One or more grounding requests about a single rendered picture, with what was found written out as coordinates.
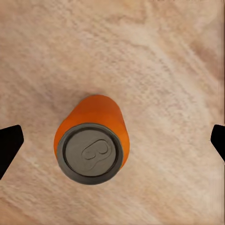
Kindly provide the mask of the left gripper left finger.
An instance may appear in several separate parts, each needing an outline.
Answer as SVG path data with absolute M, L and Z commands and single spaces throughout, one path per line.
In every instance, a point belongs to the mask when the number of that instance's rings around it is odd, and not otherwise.
M 20 125 L 0 130 L 0 180 L 24 142 Z

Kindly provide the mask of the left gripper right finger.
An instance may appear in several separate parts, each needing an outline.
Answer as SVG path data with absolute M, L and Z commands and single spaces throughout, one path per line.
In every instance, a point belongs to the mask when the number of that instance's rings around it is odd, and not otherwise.
M 225 127 L 214 125 L 210 141 L 225 161 Z

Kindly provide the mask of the can of soda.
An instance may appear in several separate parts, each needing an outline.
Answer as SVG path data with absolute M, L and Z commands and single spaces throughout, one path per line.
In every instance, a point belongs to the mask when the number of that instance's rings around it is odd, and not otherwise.
M 130 152 L 119 105 L 105 95 L 84 98 L 59 126 L 54 152 L 60 169 L 76 183 L 97 185 L 112 179 Z

